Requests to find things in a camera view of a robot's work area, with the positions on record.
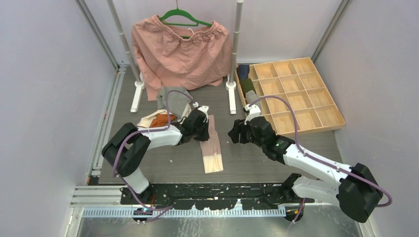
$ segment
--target clothes hanger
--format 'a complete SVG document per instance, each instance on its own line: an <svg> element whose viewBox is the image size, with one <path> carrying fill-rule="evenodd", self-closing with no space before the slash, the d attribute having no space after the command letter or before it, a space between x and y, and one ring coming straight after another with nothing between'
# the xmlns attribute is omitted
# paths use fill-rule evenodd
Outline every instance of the clothes hanger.
<svg viewBox="0 0 419 237"><path fill-rule="evenodd" d="M183 17L186 17L189 20L195 22L195 24L169 23L169 22L164 22L163 24L165 24L165 25L172 25L172 26L198 26L199 24L205 25L205 26L212 26L212 24L210 24L208 22L200 21L200 20L195 19L187 11L184 11L184 10L179 9L179 7L177 5L177 0L176 0L176 9L173 9L173 10L170 10L170 11L166 12L166 14L164 14L164 16L160 17L159 20L160 21L164 21L164 20L168 19L171 16L183 16ZM182 36L182 38L188 39L189 36Z"/></svg>

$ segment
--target wooden tray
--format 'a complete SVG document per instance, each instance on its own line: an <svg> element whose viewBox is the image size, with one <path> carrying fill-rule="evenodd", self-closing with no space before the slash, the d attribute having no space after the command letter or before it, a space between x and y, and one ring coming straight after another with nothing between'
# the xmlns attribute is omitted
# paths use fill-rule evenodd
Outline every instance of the wooden tray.
<svg viewBox="0 0 419 237"><path fill-rule="evenodd" d="M298 133L335 130L345 125L329 91L310 58L297 58L272 63L250 65L249 78L259 96L276 95L286 100L297 118ZM242 104L246 99L235 80ZM262 115L277 134L294 133L293 117L281 101L267 98L261 101Z"/></svg>

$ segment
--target wall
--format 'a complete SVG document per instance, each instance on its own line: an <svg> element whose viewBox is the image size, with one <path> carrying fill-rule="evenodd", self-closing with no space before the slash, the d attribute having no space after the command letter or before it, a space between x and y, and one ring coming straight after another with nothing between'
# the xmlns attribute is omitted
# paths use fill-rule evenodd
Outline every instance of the wall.
<svg viewBox="0 0 419 237"><path fill-rule="evenodd" d="M85 0L118 62L128 63L105 0ZM234 30L235 0L178 0L179 8L195 18ZM240 28L238 62L269 62L311 57L340 0L245 0ZM131 44L134 23L176 8L175 0L114 0ZM176 17L168 19L176 22Z"/></svg>
<svg viewBox="0 0 419 237"><path fill-rule="evenodd" d="M316 62L346 119L343 158L394 197L373 213L383 237L419 232L418 12L415 0L353 1Z"/></svg>
<svg viewBox="0 0 419 237"><path fill-rule="evenodd" d="M0 72L1 236L63 236L115 69L75 1L8 0Z"/></svg>

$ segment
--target floor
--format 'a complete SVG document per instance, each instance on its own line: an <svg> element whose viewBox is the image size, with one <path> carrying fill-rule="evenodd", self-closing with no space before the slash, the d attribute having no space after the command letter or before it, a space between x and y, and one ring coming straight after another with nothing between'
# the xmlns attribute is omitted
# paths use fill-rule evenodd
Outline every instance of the floor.
<svg viewBox="0 0 419 237"><path fill-rule="evenodd" d="M82 218L78 237L362 237L357 222L336 206L306 205L291 226L283 217L173 218L137 225L130 218Z"/></svg>
<svg viewBox="0 0 419 237"><path fill-rule="evenodd" d="M156 101L147 101L146 90L141 95L140 108L131 113L132 99L135 93L134 75L127 68L122 83L113 119L112 137L127 122L137 124L142 117L157 110ZM237 114L230 115L228 93L225 83L214 87L204 86L190 91L200 105L209 106L209 114L215 116L215 128L218 132L224 171L204 174L202 153L199 143L190 143L175 147L161 147L147 152L140 164L140 169L151 183L233 183L233 182L283 182L291 173L300 173L313 178L297 168L282 165L268 159L260 148L254 144L233 144L227 132L233 127L235 119L243 119L241 101L236 93ZM324 157L341 162L333 132L320 132L302 135L300 143ZM120 179L111 177L112 168L106 161L103 163L99 183L120 183Z"/></svg>

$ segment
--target clothing rack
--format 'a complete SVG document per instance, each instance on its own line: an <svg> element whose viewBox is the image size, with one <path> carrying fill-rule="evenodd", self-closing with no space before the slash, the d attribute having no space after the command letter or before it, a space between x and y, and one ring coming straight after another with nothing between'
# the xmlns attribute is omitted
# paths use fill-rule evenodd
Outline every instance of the clothing rack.
<svg viewBox="0 0 419 237"><path fill-rule="evenodd" d="M240 20L242 18L242 5L244 0L237 0L236 6L236 21L234 27L234 36L233 36L233 53L231 56L231 70L230 74L228 75L228 81L225 84L225 88L228 91L229 103L230 103L230 114L236 114L236 97L234 95L234 90L236 89L237 85L234 81L234 74L236 69L236 60L237 60L237 49L239 43L239 30L240 30ZM121 21L119 20L118 13L115 9L115 5L113 0L107 0L109 8L112 13L112 17L114 18L115 25L118 28L119 35L121 37L122 44L124 45L125 53L128 56L129 64L135 75L135 94L134 99L132 100L131 105L131 112L135 113L138 111L138 107L140 105L141 99L141 92L144 89L144 82L142 80L142 73L140 72L139 68L135 64L134 57L131 53L131 48L126 40L124 29L122 28Z"/></svg>

